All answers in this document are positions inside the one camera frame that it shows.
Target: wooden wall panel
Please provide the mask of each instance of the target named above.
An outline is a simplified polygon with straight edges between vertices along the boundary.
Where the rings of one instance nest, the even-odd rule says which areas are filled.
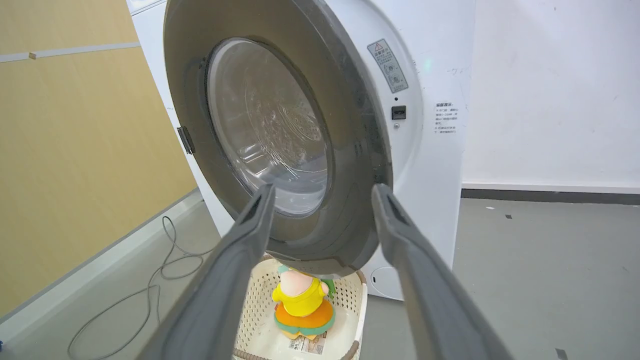
[[[125,0],[1,0],[0,54],[137,42]]]
[[[0,63],[0,83],[2,316],[196,184],[139,47]]]

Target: yellow plush toy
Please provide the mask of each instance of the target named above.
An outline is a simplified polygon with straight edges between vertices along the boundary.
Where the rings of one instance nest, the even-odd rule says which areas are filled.
[[[325,295],[333,297],[331,280],[319,280],[281,266],[280,284],[271,295],[276,305],[275,322],[290,339],[299,335],[313,340],[327,331],[335,319],[335,311]]]

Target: washing machine body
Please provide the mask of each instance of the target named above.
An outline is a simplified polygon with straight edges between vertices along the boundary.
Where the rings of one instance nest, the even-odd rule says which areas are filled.
[[[359,268],[402,299],[374,228],[385,183],[451,267],[473,0],[183,0],[133,9],[141,46],[221,235],[276,185],[268,252]]]

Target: door hinge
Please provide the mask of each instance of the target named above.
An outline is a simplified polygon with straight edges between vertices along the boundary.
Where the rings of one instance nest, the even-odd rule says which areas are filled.
[[[184,150],[187,154],[193,155],[196,149],[193,147],[193,140],[191,139],[191,135],[189,135],[189,130],[187,130],[186,126],[180,126],[176,129],[178,130],[178,135],[180,135],[180,140],[182,140]]]

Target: round glass window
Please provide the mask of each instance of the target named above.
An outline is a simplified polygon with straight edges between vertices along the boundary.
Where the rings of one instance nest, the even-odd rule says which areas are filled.
[[[207,86],[213,126],[238,178],[251,191],[273,183],[281,213],[313,212],[327,187],[326,143],[289,69],[264,46],[232,38],[213,54]]]

